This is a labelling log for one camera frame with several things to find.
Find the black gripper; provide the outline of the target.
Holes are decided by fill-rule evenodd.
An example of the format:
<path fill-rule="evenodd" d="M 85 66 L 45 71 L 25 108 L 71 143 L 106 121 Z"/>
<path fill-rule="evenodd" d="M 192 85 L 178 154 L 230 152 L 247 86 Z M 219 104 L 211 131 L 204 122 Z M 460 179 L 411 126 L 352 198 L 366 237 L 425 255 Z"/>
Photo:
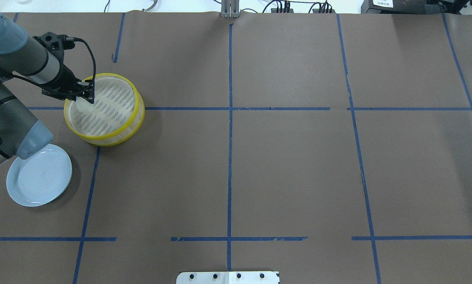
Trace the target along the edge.
<path fill-rule="evenodd" d="M 54 99 L 75 99 L 76 102 L 95 103 L 95 83 L 93 79 L 80 80 L 65 65 L 56 77 L 42 85 L 42 94 Z"/>

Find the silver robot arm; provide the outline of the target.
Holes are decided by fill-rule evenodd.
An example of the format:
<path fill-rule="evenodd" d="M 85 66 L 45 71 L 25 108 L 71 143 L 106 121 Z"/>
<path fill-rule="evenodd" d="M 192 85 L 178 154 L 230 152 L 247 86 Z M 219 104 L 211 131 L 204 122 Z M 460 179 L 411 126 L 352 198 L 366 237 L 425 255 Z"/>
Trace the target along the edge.
<path fill-rule="evenodd" d="M 94 79 L 80 80 L 64 64 L 65 50 L 84 40 L 47 32 L 31 36 L 9 17 L 0 13 L 0 166 L 12 157 L 28 159 L 53 135 L 5 82 L 19 79 L 59 100 L 95 102 Z"/>

